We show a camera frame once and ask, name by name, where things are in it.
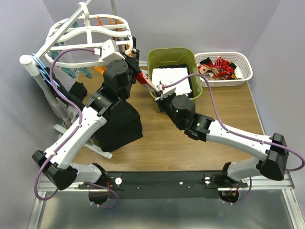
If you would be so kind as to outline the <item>red sock white trim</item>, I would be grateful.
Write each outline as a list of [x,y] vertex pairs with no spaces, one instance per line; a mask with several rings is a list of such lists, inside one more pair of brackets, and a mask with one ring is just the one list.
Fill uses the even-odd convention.
[[140,72],[136,76],[136,80],[146,89],[148,89],[150,92],[152,92],[154,94],[158,94],[159,89],[151,82],[151,80],[148,78],[148,76],[146,74],[144,74],[143,72]]

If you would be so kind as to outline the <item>white round sock hanger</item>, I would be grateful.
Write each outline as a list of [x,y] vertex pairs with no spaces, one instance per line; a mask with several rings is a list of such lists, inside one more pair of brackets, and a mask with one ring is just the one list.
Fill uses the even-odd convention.
[[72,16],[55,23],[49,29],[45,42],[48,47],[44,53],[49,63],[53,63],[53,52],[61,53],[70,49],[89,49],[99,58],[96,61],[77,63],[58,61],[56,66],[101,66],[136,52],[136,38],[132,36],[128,22],[116,15],[90,14],[90,3],[90,0],[78,3],[79,8]]

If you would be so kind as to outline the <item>brown argyle sock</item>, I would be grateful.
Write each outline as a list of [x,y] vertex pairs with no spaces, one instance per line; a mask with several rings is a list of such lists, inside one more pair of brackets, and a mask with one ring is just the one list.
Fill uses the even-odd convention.
[[198,66],[198,72],[204,75],[207,80],[226,80],[230,76],[225,70],[209,67],[207,65]]

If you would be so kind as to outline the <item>red snowflake sock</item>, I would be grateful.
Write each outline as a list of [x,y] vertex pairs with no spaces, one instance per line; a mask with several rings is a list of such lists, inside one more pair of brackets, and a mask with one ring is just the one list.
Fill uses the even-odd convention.
[[217,78],[228,80],[231,77],[233,68],[221,56],[215,61],[214,68],[217,70]]

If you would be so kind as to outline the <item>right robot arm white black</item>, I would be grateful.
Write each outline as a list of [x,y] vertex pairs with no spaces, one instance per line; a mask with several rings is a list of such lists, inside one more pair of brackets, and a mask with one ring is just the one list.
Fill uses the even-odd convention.
[[195,103],[185,95],[157,98],[157,105],[175,126],[193,140],[215,142],[244,151],[252,158],[241,162],[225,163],[220,183],[230,187],[244,178],[262,175],[282,181],[285,177],[289,153],[283,135],[256,135],[233,127],[226,127],[212,117],[195,111]]

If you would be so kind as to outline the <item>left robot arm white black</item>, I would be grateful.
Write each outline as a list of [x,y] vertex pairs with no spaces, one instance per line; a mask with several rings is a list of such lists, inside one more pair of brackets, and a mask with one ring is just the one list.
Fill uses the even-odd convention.
[[72,163],[93,135],[96,135],[100,148],[110,152],[142,138],[140,115],[127,102],[140,73],[135,57],[111,61],[103,73],[101,88],[92,94],[81,116],[52,146],[33,154],[33,160],[58,190],[78,181],[89,181],[94,188],[105,185],[106,177],[101,166]]

